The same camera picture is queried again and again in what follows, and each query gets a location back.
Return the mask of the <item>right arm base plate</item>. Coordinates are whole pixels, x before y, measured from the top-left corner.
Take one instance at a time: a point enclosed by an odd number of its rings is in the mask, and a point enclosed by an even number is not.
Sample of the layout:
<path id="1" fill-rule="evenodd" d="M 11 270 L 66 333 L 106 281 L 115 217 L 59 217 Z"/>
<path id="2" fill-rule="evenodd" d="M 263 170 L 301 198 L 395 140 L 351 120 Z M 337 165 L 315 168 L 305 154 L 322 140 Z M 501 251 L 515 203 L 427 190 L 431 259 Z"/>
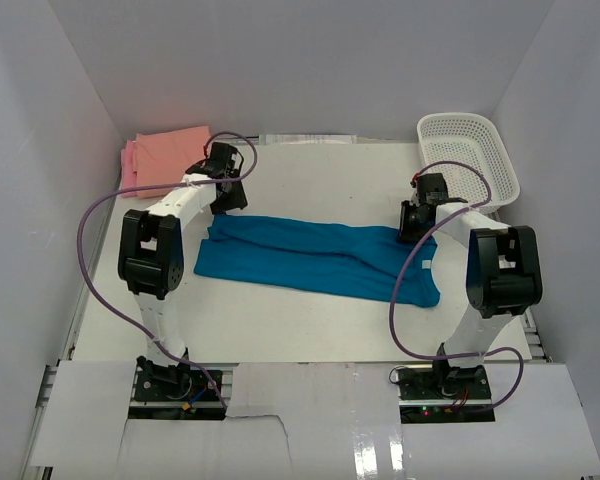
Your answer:
<path id="1" fill-rule="evenodd" d="M 433 367 L 394 367 L 402 425 L 492 423 L 492 393 L 483 366 L 446 374 Z"/>

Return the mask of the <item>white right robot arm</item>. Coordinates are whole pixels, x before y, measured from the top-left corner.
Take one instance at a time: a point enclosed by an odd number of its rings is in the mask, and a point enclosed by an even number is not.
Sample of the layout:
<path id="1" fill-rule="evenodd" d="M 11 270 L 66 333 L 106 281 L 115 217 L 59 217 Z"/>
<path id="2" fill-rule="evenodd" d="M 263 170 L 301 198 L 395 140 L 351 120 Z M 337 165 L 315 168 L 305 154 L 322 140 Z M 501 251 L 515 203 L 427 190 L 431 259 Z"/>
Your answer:
<path id="1" fill-rule="evenodd" d="M 452 399 L 479 381 L 484 358 L 513 318 L 540 302 L 543 285 L 536 234 L 528 226 L 497 222 L 461 198 L 449 195 L 440 173 L 418 173 L 415 194 L 401 204 L 398 240 L 413 249 L 403 276 L 424 244 L 437 231 L 467 249 L 465 289 L 468 307 L 451 337 L 431 356 L 431 384 Z"/>

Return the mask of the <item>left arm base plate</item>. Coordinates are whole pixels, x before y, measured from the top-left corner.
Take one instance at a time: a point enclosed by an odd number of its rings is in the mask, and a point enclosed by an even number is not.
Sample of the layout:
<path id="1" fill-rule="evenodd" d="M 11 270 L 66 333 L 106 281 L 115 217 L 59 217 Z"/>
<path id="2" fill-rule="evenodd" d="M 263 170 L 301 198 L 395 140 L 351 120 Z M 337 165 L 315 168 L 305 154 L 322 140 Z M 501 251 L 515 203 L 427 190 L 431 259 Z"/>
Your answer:
<path id="1" fill-rule="evenodd" d="M 128 417 L 134 420 L 222 421 L 222 406 L 212 383 L 187 365 L 136 369 Z"/>

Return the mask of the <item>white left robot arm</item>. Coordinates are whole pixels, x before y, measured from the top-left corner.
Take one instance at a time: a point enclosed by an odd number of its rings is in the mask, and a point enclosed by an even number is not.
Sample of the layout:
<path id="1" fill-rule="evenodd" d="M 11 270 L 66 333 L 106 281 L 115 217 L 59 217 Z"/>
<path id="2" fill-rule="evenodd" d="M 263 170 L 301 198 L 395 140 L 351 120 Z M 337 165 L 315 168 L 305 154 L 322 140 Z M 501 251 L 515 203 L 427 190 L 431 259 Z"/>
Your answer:
<path id="1" fill-rule="evenodd" d="M 239 180 L 243 161 L 236 147 L 214 142 L 206 157 L 186 170 L 182 187 L 123 216 L 118 274 L 139 306 L 142 326 L 151 333 L 147 359 L 164 366 L 157 387 L 171 399 L 185 396 L 192 378 L 178 366 L 188 359 L 188 349 L 172 296 L 184 276 L 183 232 L 206 208 L 222 215 L 248 205 Z"/>

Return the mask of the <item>blue t shirt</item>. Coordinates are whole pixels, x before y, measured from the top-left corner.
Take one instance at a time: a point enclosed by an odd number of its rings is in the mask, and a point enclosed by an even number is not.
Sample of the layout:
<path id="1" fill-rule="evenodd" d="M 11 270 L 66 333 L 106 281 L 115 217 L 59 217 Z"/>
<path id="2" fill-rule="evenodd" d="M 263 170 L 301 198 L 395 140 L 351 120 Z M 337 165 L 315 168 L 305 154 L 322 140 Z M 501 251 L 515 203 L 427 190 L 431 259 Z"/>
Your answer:
<path id="1" fill-rule="evenodd" d="M 413 250 L 387 226 L 219 215 L 201 241 L 199 276 L 388 302 Z"/>

